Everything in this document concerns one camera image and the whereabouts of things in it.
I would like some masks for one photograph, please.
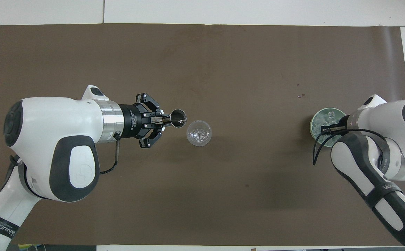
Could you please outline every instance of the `black cable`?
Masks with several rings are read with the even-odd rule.
[[[117,161],[114,162],[113,167],[111,167],[111,168],[108,169],[108,170],[104,170],[103,172],[100,172],[100,174],[105,174],[105,173],[111,172],[111,171],[116,167],[116,165],[117,165]]]
[[[339,135],[339,134],[342,134],[342,133],[353,132],[353,131],[362,131],[362,132],[372,133],[372,134],[377,135],[378,137],[380,137],[382,140],[387,141],[382,135],[380,135],[379,133],[376,133],[376,132],[374,132],[374,131],[371,131],[371,130],[367,130],[367,129],[346,129],[346,130],[338,131],[337,133],[334,133],[333,135],[329,136],[325,141],[323,141],[323,143],[322,143],[322,144],[320,145],[320,147],[318,148],[317,153],[314,155],[315,149],[316,149],[316,146],[317,146],[317,142],[318,142],[318,140],[320,139],[320,136],[325,135],[325,134],[326,134],[327,132],[329,132],[329,131],[330,131],[330,130],[325,130],[325,131],[321,132],[321,133],[318,135],[318,137],[317,137],[317,139],[316,139],[316,141],[315,141],[315,143],[314,143],[314,149],[313,149],[313,152],[312,152],[312,164],[313,164],[313,165],[316,164],[318,155],[320,154],[320,150],[321,150],[321,148],[323,148],[323,146],[326,144],[326,142],[329,141],[329,140],[330,140],[331,138],[333,138],[334,136]]]
[[[120,140],[120,135],[118,133],[115,133],[113,137],[116,139],[116,144],[117,144],[118,141]],[[100,174],[105,174],[105,173],[111,172],[117,166],[117,163],[118,163],[118,145],[116,148],[116,161],[114,162],[113,166],[108,170],[104,170],[103,172],[100,172]]]
[[[9,160],[10,160],[10,163],[12,163],[14,166],[17,166],[18,167],[18,162],[17,162],[17,160],[14,158],[14,156],[9,156]]]

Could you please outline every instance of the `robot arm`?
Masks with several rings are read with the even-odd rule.
[[[347,129],[331,150],[336,170],[349,181],[387,230],[405,245],[405,195],[390,180],[405,181],[405,100],[386,103],[374,95],[345,118]]]
[[[373,139],[349,133],[331,150],[336,170],[354,189],[387,230],[405,245],[405,195],[377,167],[380,152]]]
[[[123,105],[91,85],[81,100],[34,97],[15,103],[3,132],[19,160],[13,159],[0,190],[0,250],[40,199],[74,202],[94,189],[101,173],[96,143],[137,138],[141,148],[150,148],[165,127],[185,123],[182,110],[165,114],[146,93]]]

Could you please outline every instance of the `clear glass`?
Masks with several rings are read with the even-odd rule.
[[[187,139],[195,146],[205,146],[211,138],[212,128],[205,121],[193,121],[187,128]]]

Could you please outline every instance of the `green cup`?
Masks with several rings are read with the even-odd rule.
[[[311,126],[309,130],[314,139],[317,139],[318,135],[321,133],[321,126],[323,125],[332,125],[337,124],[341,118],[345,116],[344,112],[337,108],[324,108],[318,111],[311,119]],[[318,141],[319,144],[322,144],[330,135],[322,135]],[[335,142],[341,137],[341,135],[336,135],[331,138],[325,146],[332,147]]]

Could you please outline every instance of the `silver metal ring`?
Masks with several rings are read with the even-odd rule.
[[[103,131],[99,143],[112,142],[115,133],[122,134],[124,119],[120,106],[114,101],[96,100],[103,115]]]

